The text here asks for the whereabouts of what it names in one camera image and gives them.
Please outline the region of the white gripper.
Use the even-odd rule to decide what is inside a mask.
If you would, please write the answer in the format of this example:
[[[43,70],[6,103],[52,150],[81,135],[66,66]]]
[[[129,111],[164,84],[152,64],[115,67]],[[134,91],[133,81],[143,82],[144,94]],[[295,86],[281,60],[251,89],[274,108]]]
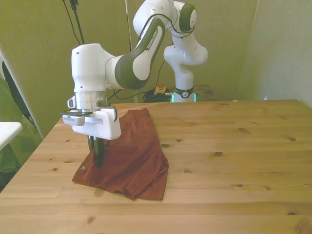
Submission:
[[[121,127],[117,111],[114,108],[101,108],[86,116],[71,116],[74,132],[88,136],[90,153],[95,149],[95,164],[103,164],[104,141],[117,139],[121,135]]]

